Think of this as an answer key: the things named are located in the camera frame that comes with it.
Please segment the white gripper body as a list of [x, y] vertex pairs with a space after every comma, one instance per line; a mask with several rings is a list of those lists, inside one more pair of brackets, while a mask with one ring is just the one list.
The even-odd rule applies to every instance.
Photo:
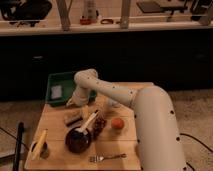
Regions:
[[90, 98], [91, 89], [77, 86], [73, 91], [71, 98], [67, 101], [66, 106], [71, 105], [84, 106], [87, 105]]

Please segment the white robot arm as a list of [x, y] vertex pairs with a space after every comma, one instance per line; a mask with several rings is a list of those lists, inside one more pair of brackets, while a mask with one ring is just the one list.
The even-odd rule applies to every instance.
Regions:
[[159, 86], [134, 89], [98, 78], [95, 69], [75, 73], [76, 88], [68, 103], [84, 106], [92, 90], [133, 110], [139, 161], [143, 171], [185, 171], [175, 110], [168, 93]]

